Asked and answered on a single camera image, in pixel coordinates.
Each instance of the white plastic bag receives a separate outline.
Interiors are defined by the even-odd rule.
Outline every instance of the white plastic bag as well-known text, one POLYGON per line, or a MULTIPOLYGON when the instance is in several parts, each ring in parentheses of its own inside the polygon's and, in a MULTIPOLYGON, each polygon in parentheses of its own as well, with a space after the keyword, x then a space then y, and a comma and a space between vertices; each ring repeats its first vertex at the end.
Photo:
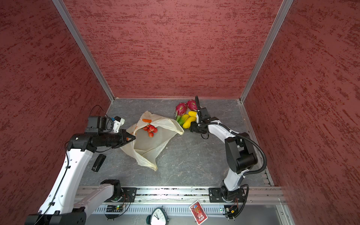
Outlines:
POLYGON ((139 119, 137 124, 132 125, 126 130, 136 136, 136 139, 127 145, 120 147, 127 155, 136 159, 140 166, 147 166, 157 171, 155 159, 165 148, 175 134, 182 135, 184 130, 174 119, 151 114, 146 111, 139 119), (151 138, 143 127, 149 123, 143 119, 151 120, 151 125, 158 129, 158 132, 151 138))

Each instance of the gray floor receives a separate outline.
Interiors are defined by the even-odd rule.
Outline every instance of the gray floor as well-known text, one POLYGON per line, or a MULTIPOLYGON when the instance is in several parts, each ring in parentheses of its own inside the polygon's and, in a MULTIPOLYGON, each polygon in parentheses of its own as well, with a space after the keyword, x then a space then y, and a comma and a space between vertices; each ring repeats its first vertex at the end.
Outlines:
MULTIPOLYGON (((140 116, 149 111, 173 118, 175 107, 181 100, 157 99, 116 99, 109 116, 125 119, 123 129, 137 123, 140 116)), ((245 132, 244 119, 236 100, 200 100, 211 116, 238 132, 245 132)), ((81 185, 99 185, 105 179, 119 179, 124 186, 219 186, 229 169, 226 162, 225 145, 210 134, 204 140, 200 134, 185 130, 176 134, 156 159, 157 171, 139 166, 135 159, 126 155, 120 148, 105 153, 106 159, 99 172, 91 171, 97 156, 95 153, 88 163, 81 185)), ((242 182, 250 186, 264 186, 261 174, 249 175, 242 182)))

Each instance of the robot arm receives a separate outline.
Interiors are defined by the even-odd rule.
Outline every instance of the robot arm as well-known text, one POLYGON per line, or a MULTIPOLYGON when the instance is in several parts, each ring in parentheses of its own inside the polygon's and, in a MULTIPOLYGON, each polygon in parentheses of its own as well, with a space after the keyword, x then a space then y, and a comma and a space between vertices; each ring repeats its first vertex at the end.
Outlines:
MULTIPOLYGON (((197 120, 191 122, 190 131, 200 134, 212 133, 217 136, 224 144, 226 150, 226 160, 230 167, 228 175, 224 179, 224 185, 221 187, 221 194, 224 201, 233 201, 239 193, 240 184, 246 173, 257 164, 257 156, 254 150, 254 144, 247 133, 238 133, 227 128, 216 117, 211 117, 206 108, 200 108, 198 97, 195 97, 197 104, 197 120)), ((259 173, 266 167, 266 157, 263 166, 257 171, 259 173)))
POLYGON ((74 134, 67 146, 59 175, 38 214, 29 215, 26 225, 85 224, 86 218, 105 200, 114 202, 122 197, 119 180, 105 180, 99 188, 74 204, 77 188, 85 167, 97 147, 119 148, 135 140, 135 136, 120 129, 124 119, 90 116, 84 134, 74 134), (111 121, 110 130, 106 128, 111 121))

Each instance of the red wall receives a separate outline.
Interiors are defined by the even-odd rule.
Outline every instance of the red wall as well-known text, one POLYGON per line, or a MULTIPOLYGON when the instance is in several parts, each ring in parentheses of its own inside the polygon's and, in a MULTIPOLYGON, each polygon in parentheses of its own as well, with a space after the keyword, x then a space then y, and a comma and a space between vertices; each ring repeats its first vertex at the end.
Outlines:
POLYGON ((360 224, 359 10, 294 1, 246 98, 298 225, 360 224))
POLYGON ((109 99, 51 1, 2 1, 0 12, 0 221, 24 224, 55 182, 64 143, 109 99))
POLYGON ((64 0, 115 97, 238 98, 282 0, 64 0))

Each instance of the yellow mango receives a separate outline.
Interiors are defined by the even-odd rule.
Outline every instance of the yellow mango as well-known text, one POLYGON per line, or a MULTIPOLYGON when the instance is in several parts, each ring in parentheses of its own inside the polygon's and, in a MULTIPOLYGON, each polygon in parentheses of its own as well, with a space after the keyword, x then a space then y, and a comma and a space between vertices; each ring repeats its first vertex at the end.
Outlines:
POLYGON ((196 121, 196 117, 190 116, 183 124, 183 128, 188 129, 190 127, 191 122, 193 122, 193 121, 196 121))
POLYGON ((189 116, 194 116, 194 117, 196 117, 197 112, 195 112, 195 111, 190 111, 190 112, 188 112, 188 114, 189 114, 189 116))

